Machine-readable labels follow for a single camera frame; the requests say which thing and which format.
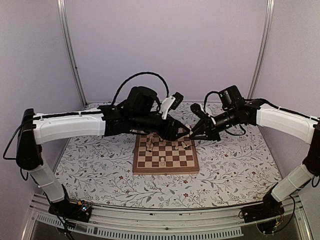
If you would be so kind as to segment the wooden chess board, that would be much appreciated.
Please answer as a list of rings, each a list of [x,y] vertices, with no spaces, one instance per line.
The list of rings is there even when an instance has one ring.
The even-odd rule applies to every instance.
[[[163,140],[154,135],[153,151],[146,149],[149,135],[138,135],[135,140],[132,172],[135,175],[186,175],[200,171],[195,141],[184,136],[175,141]],[[189,144],[187,149],[182,142]],[[161,157],[165,158],[166,166],[160,166]]]

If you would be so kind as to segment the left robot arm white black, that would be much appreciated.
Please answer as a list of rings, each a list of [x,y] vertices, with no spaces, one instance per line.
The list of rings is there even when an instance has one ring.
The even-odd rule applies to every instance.
[[[117,136],[120,134],[156,133],[162,139],[175,141],[190,133],[190,129],[168,114],[182,102],[176,92],[159,101],[157,93],[144,86],[133,87],[127,99],[119,104],[100,105],[89,110],[64,113],[35,113],[24,111],[20,126],[13,137],[17,139],[13,161],[26,170],[63,216],[74,213],[62,184],[47,167],[41,145],[50,141],[81,136]]]

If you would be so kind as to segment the light wooden king piece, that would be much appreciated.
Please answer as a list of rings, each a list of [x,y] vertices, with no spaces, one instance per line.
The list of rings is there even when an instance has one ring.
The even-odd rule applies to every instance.
[[[166,159],[164,157],[160,158],[159,165],[161,167],[165,167],[166,166]]]

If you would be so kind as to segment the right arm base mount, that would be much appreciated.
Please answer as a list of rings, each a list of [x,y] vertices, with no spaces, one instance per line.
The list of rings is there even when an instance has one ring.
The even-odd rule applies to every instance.
[[[265,221],[257,224],[258,230],[263,234],[273,234],[276,232],[279,220],[276,217],[282,218],[285,213],[282,202],[276,201],[270,193],[265,195],[262,199],[262,203],[242,207],[238,216],[244,219],[245,223],[256,222],[260,220],[265,220],[272,218],[270,221]]]

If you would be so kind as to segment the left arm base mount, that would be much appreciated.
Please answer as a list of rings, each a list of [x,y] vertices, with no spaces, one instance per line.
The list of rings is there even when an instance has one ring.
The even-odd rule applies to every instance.
[[[84,200],[71,202],[68,196],[59,202],[50,201],[47,195],[46,198],[50,205],[48,210],[50,214],[84,223],[89,222],[92,214],[92,204],[90,202]]]

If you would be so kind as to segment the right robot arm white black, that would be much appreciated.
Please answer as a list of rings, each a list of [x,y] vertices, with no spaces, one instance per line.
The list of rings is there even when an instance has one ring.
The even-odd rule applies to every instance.
[[[192,128],[191,139],[218,142],[220,132],[244,124],[273,129],[309,145],[302,163],[263,198],[266,201],[259,206],[258,213],[262,218],[269,218],[278,210],[277,202],[320,175],[320,119],[276,106],[264,98],[245,99],[235,85],[216,94],[222,103],[223,113],[219,115],[213,116],[205,104],[191,105],[190,110],[199,118]]]

